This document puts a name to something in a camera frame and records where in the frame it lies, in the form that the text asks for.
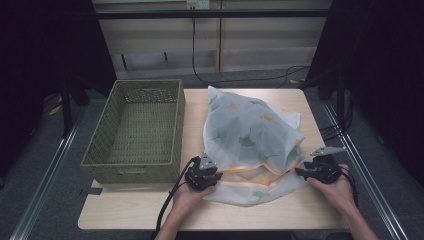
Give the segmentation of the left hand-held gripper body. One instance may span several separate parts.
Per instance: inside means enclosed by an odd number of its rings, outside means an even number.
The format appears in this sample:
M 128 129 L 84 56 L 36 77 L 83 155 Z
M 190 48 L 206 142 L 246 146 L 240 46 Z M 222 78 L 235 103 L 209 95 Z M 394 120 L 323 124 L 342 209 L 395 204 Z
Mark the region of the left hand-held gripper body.
M 206 154 L 193 158 L 193 165 L 185 173 L 186 183 L 195 191 L 203 191 L 217 183 L 210 181 L 211 176 L 217 173 L 217 164 Z

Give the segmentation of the metal floor rail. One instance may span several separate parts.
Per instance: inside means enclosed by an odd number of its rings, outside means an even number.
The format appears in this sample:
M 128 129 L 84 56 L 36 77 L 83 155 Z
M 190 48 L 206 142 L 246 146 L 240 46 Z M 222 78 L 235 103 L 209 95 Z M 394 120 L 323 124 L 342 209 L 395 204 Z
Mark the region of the metal floor rail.
M 346 148 L 347 154 L 356 170 L 359 178 L 361 179 L 364 187 L 367 190 L 367 193 L 373 202 L 376 210 L 378 211 L 386 229 L 388 230 L 392 240 L 409 240 L 407 234 L 405 233 L 403 227 L 400 224 L 399 219 L 394 213 L 392 207 L 387 202 L 383 196 L 381 190 L 377 186 L 374 178 L 371 175 L 371 172 L 367 168 L 362 156 L 358 152 L 355 144 L 353 143 L 349 134 L 340 129 L 340 124 L 337 120 L 338 115 L 336 110 L 330 103 L 324 103 L 323 108 L 332 124 L 335 125 L 335 130 L 337 136 Z
M 41 182 L 39 183 L 37 190 L 35 191 L 31 201 L 27 205 L 22 217 L 20 218 L 17 226 L 15 227 L 9 240 L 27 240 L 33 226 L 45 204 L 49 192 L 52 189 L 57 174 L 61 168 L 64 158 L 69 151 L 75 135 L 78 132 L 80 122 L 84 118 L 86 108 L 82 108 L 75 117 L 75 123 L 71 127 L 69 133 L 63 137 L 60 144 L 55 152 L 55 155 L 51 159 L 51 162 L 43 175 Z

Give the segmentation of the person's right hand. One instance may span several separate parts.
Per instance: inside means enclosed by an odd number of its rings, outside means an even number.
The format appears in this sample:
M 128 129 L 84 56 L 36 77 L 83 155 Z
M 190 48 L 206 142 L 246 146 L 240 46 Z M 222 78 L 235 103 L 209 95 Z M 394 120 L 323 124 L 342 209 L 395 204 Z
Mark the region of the person's right hand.
M 347 178 L 349 167 L 340 164 L 342 175 L 331 184 L 324 184 L 315 178 L 308 177 L 307 182 L 320 190 L 329 203 L 335 207 L 341 214 L 346 214 L 353 210 L 356 205 L 353 198 L 353 190 Z

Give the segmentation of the white leaf-print mesh laundry bag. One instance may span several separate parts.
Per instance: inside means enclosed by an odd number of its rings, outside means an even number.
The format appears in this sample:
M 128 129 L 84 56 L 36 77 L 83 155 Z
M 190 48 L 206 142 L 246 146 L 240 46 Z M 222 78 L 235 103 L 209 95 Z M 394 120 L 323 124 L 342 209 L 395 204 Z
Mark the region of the white leaf-print mesh laundry bag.
M 304 187 L 300 123 L 298 112 L 210 86 L 203 140 L 222 177 L 207 199 L 253 206 Z

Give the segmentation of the black stand leg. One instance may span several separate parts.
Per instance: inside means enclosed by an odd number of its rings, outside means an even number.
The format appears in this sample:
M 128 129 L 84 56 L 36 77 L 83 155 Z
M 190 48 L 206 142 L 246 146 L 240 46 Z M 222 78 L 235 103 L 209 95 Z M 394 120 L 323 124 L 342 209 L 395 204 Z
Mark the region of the black stand leg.
M 342 71 L 338 73 L 337 80 L 337 125 L 339 126 L 339 129 L 343 131 L 345 129 L 345 86 Z
M 63 131 L 62 137 L 66 138 L 73 127 L 73 119 L 72 119 L 72 111 L 71 111 L 71 103 L 70 103 L 71 99 L 70 99 L 68 81 L 66 77 L 64 77 L 61 81 L 61 99 L 62 99 L 62 112 L 63 112 L 63 122 L 64 122 L 64 131 Z

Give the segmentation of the dark tape strip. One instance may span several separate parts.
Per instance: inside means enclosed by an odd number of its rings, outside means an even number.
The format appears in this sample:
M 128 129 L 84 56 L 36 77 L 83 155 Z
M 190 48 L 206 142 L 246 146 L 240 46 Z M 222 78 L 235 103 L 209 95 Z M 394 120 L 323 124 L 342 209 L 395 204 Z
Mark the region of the dark tape strip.
M 88 189 L 82 189 L 79 193 L 80 196 L 87 195 L 101 195 L 103 188 L 90 187 Z

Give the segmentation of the green woven basket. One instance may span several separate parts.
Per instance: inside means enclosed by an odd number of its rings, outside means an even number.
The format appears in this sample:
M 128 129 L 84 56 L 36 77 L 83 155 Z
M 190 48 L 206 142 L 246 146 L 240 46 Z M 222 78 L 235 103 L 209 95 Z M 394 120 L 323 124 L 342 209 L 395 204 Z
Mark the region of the green woven basket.
M 180 80 L 117 80 L 81 167 L 101 184 L 176 181 L 184 114 Z

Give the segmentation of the black horizontal bar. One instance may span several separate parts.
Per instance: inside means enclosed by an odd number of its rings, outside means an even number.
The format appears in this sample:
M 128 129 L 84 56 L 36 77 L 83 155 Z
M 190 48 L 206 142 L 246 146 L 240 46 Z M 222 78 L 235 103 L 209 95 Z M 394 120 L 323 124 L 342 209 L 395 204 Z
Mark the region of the black horizontal bar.
M 180 18 L 264 18 L 264 17 L 328 17 L 330 10 L 262 9 L 262 10 L 159 10 L 159 11 L 98 11 L 99 19 L 180 19 Z

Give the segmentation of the white wall socket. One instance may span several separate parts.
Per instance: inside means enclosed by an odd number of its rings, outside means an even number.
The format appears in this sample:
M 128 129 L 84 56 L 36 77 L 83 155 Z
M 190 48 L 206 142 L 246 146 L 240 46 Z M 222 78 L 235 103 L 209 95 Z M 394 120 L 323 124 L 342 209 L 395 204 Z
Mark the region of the white wall socket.
M 210 0 L 186 0 L 188 10 L 208 10 L 210 8 Z

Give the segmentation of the person's left hand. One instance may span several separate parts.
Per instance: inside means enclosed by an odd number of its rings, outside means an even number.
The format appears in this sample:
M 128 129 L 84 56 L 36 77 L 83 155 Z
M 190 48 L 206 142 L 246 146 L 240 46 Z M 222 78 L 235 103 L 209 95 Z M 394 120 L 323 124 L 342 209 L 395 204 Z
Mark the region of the person's left hand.
M 188 216 L 204 197 L 214 191 L 214 186 L 207 187 L 205 190 L 198 192 L 192 190 L 186 182 L 178 184 L 177 191 L 173 196 L 171 213 L 182 218 Z

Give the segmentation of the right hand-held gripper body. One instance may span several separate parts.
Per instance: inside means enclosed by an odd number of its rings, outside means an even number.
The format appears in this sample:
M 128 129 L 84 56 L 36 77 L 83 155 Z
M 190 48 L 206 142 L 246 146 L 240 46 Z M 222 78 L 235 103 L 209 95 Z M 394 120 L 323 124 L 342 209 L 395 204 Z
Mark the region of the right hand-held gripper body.
M 345 151 L 345 147 L 320 147 L 311 152 L 315 168 L 306 169 L 310 172 L 310 177 L 317 179 L 321 183 L 330 184 L 335 182 L 341 175 L 342 170 L 334 158 L 334 154 Z

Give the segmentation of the black curtain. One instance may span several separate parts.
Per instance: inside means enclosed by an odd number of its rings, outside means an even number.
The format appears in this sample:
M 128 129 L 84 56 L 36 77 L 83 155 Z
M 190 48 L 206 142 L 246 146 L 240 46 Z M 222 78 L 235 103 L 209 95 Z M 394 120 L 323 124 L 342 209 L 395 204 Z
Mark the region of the black curtain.
M 84 106 L 116 80 L 93 0 L 0 0 L 0 178 L 36 127 L 45 98 Z
M 338 84 L 424 188 L 424 0 L 332 0 L 307 87 Z

